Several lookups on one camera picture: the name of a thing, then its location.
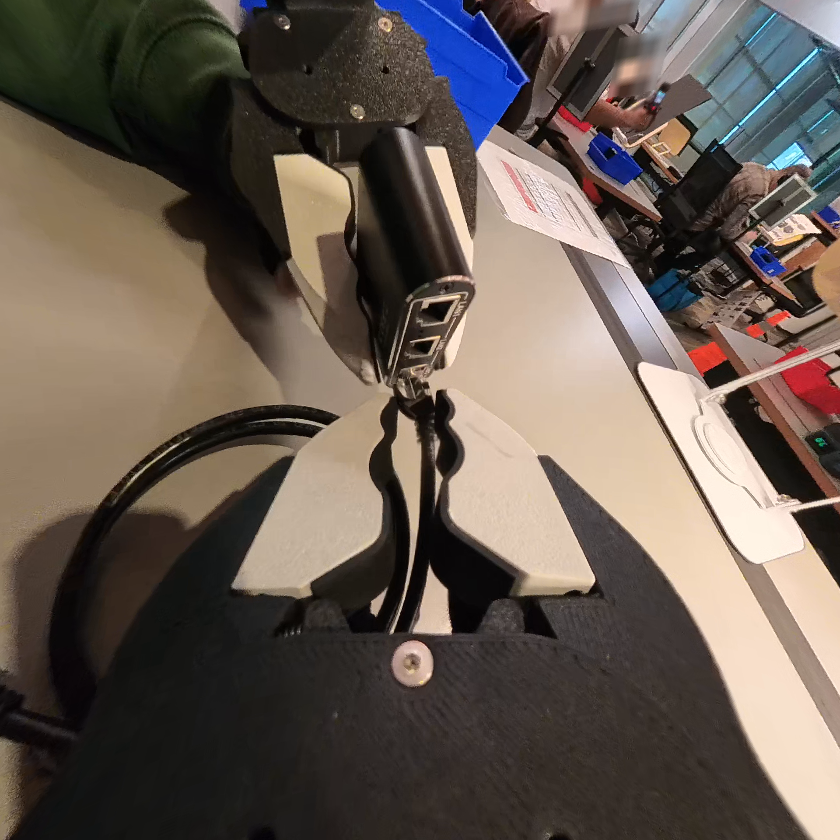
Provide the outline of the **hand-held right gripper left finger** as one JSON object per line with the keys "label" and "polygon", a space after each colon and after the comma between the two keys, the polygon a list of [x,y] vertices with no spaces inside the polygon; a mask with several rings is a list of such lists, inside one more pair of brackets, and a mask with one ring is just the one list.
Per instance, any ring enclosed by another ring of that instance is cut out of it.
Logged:
{"label": "hand-held right gripper left finger", "polygon": [[232,583],[246,595],[370,603],[396,572],[406,501],[388,393],[326,426],[292,460]]}

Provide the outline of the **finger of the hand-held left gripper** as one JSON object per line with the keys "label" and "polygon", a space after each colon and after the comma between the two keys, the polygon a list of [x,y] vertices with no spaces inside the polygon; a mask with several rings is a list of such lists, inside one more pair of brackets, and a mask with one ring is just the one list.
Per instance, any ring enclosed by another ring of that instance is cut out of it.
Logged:
{"label": "finger of the hand-held left gripper", "polygon": [[290,279],[331,350],[362,383],[376,384],[370,327],[357,297],[353,182],[308,154],[277,154],[274,167]]}
{"label": "finger of the hand-held left gripper", "polygon": [[448,215],[454,227],[459,245],[464,254],[467,264],[474,263],[474,242],[466,221],[464,208],[459,196],[455,181],[455,175],[448,157],[448,152],[443,146],[426,146],[425,151],[429,159],[437,184],[444,198]]}

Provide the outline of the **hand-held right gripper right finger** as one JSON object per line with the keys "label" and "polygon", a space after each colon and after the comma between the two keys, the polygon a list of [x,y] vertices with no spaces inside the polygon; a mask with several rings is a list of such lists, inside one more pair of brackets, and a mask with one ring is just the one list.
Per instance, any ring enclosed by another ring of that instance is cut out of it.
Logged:
{"label": "hand-held right gripper right finger", "polygon": [[538,455],[455,389],[436,396],[432,567],[458,599],[586,594],[595,575]]}

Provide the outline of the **black ethernet port adapter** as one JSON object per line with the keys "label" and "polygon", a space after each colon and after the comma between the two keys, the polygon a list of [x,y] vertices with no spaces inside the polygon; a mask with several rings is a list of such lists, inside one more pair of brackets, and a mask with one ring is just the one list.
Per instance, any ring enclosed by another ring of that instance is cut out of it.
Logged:
{"label": "black ethernet port adapter", "polygon": [[410,129],[378,133],[361,154],[355,265],[380,380],[414,398],[446,366],[476,283],[427,149]]}

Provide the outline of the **person's left forearm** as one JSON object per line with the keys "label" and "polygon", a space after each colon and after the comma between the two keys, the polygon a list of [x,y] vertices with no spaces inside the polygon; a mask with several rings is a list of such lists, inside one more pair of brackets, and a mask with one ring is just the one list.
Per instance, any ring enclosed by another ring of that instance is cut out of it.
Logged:
{"label": "person's left forearm", "polygon": [[248,78],[209,2],[1,2],[3,99],[230,194],[233,93]]}

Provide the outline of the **laminated instruction sheet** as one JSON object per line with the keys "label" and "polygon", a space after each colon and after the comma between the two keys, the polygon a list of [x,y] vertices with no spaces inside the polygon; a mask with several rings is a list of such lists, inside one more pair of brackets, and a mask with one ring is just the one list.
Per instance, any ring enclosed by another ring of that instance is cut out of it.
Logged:
{"label": "laminated instruction sheet", "polygon": [[477,160],[510,222],[630,267],[576,185],[489,141],[479,147]]}

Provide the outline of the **chair with brown jacket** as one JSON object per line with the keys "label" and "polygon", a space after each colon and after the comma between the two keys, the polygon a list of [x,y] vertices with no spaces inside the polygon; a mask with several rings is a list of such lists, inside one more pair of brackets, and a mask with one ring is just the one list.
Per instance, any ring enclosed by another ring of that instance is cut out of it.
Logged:
{"label": "chair with brown jacket", "polygon": [[477,1],[465,3],[465,9],[487,17],[528,78],[498,121],[501,128],[516,133],[532,104],[534,81],[552,30],[550,13],[528,1]]}

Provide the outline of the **wooden work table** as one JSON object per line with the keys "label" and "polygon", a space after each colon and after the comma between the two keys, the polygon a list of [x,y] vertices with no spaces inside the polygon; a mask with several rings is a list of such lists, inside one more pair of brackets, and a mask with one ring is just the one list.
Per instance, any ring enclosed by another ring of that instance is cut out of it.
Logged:
{"label": "wooden work table", "polygon": [[560,133],[560,143],[572,161],[572,172],[589,179],[599,190],[603,198],[603,209],[626,206],[633,214],[641,214],[654,223],[662,219],[654,204],[654,198],[644,187],[632,181],[622,185],[611,176],[603,173],[588,155],[588,149],[596,131],[584,132],[562,118],[554,118],[550,123],[553,130]]}

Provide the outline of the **blue bag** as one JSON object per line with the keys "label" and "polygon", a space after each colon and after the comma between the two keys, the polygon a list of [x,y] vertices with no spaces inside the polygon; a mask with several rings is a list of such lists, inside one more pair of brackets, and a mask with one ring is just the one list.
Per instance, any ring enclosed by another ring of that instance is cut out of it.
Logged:
{"label": "blue bag", "polygon": [[656,278],[647,287],[647,293],[661,313],[684,310],[703,297],[691,274],[673,268]]}

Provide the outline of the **red storage bin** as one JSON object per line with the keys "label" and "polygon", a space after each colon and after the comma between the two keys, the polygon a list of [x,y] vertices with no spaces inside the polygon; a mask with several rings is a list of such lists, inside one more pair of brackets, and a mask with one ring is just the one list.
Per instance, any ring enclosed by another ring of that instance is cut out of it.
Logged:
{"label": "red storage bin", "polygon": [[829,364],[823,360],[809,360],[782,372],[782,377],[804,403],[825,415],[839,414],[839,387],[831,379]]}

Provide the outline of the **white lamp base plate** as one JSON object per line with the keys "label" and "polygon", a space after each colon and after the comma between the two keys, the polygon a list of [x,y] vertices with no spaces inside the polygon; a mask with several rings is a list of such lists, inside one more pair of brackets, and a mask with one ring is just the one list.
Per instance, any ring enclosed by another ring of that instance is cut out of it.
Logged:
{"label": "white lamp base plate", "polygon": [[704,501],[730,545],[748,562],[766,564],[804,549],[796,513],[835,506],[838,497],[799,502],[782,496],[723,408],[728,396],[838,351],[834,341],[715,389],[692,374],[647,362],[637,378],[654,405]]}

